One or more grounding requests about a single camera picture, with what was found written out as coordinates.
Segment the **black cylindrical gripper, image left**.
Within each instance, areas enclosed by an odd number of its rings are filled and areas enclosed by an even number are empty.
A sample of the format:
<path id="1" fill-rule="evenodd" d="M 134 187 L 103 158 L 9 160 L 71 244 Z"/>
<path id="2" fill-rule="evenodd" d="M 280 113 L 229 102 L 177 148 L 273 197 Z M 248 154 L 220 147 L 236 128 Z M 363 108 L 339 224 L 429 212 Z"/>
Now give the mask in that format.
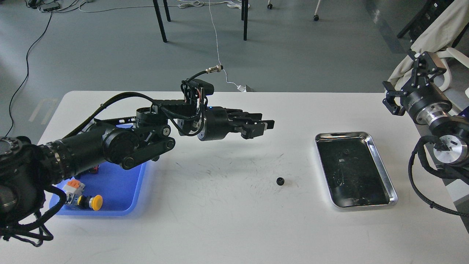
<path id="1" fill-rule="evenodd" d="M 274 128 L 274 120 L 262 120 L 262 113 L 249 113 L 239 109 L 210 106 L 205 110 L 204 127 L 197 135 L 202 142 L 222 140 L 228 133 L 240 133 L 248 140 L 262 136 Z"/>

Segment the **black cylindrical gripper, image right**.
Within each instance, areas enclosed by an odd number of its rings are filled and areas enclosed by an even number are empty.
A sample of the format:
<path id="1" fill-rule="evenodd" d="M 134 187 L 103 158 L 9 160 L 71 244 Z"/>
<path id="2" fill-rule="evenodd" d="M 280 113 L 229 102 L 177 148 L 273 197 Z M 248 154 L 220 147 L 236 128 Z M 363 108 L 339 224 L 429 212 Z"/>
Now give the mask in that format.
<path id="1" fill-rule="evenodd" d="M 413 60 L 411 77 L 407 81 L 409 91 L 397 91 L 389 81 L 383 81 L 386 90 L 383 104 L 392 115 L 403 116 L 407 111 L 415 124 L 429 125 L 452 108 L 450 100 L 433 81 L 447 68 L 435 52 L 409 50 L 408 55 Z M 396 97 L 402 97 L 403 106 L 397 105 Z"/>

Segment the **black robot arm, image left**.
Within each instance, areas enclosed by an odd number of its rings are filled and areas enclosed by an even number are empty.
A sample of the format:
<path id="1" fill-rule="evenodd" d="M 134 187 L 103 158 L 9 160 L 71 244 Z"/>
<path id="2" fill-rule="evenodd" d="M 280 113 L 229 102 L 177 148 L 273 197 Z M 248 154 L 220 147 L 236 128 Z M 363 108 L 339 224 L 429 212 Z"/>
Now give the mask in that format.
<path id="1" fill-rule="evenodd" d="M 57 184 L 104 162 L 132 169 L 174 149 L 172 123 L 181 136 L 222 140 L 239 133 L 246 140 L 274 128 L 261 113 L 209 106 L 212 84 L 199 79 L 220 72 L 214 66 L 181 81 L 181 100 L 157 100 L 121 92 L 105 101 L 60 140 L 34 145 L 25 136 L 2 136 L 0 158 L 1 238 L 40 247 L 53 235 L 45 223 L 65 204 L 97 209 L 96 197 L 64 191 Z"/>

